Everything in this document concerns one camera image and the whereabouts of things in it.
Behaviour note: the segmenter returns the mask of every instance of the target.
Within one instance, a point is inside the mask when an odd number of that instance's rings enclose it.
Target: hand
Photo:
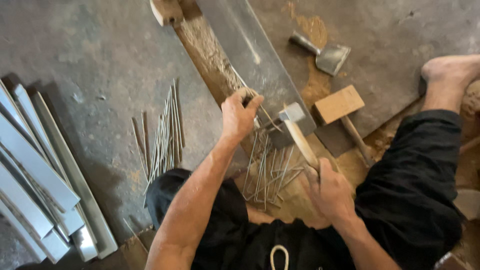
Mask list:
[[[222,103],[223,132],[222,137],[232,144],[239,144],[240,141],[253,129],[253,119],[257,114],[258,106],[263,102],[263,96],[256,96],[248,103],[247,107],[242,106],[240,93],[235,92]]]
[[[320,178],[318,172],[306,166],[305,175],[310,184],[307,190],[317,211],[324,214],[336,227],[351,218],[356,218],[353,202],[353,189],[345,177],[332,170],[328,159],[319,159]]]

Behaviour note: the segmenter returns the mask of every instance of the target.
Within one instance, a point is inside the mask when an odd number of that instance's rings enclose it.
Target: hammer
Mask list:
[[[347,132],[352,136],[355,144],[360,149],[365,162],[369,167],[373,166],[373,161],[367,145],[363,142],[362,137],[358,133],[352,121],[348,117],[349,113],[352,113],[365,106],[365,103],[361,99],[354,86],[347,86],[328,97],[315,102],[315,107],[321,117],[321,121],[325,124],[329,124],[337,119],[342,121],[343,126]]]
[[[317,156],[313,153],[313,150],[308,144],[307,139],[297,125],[298,121],[305,118],[305,113],[301,109],[300,104],[294,102],[288,105],[286,108],[284,108],[278,113],[278,117],[287,127],[293,140],[297,144],[300,152],[305,157],[308,164],[320,173],[320,166],[318,164]]]

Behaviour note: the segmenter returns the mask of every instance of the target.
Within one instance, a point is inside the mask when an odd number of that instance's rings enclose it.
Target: man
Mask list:
[[[223,134],[193,172],[175,169],[148,190],[156,229],[146,269],[432,269],[461,236],[453,205],[464,91],[480,79],[480,55],[436,58],[424,65],[425,104],[406,118],[383,159],[357,188],[320,159],[307,168],[313,205],[332,226],[285,224],[246,206],[223,181],[235,148],[252,130],[256,97],[246,108],[234,94],[222,104]]]

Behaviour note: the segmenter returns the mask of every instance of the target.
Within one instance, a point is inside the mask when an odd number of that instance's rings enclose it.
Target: forearm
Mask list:
[[[221,138],[175,195],[152,243],[148,269],[161,268],[175,257],[185,266],[192,263],[236,147]]]
[[[368,232],[358,216],[335,221],[335,229],[342,236],[358,270],[400,270],[400,267]]]

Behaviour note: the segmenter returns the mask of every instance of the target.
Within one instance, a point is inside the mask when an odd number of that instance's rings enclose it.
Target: white drawstring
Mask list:
[[[287,249],[282,246],[282,245],[276,245],[272,248],[272,251],[270,252],[270,265],[272,266],[272,270],[275,270],[275,264],[273,263],[273,254],[275,251],[281,250],[283,253],[285,253],[285,267],[283,268],[284,270],[288,269],[288,251]]]

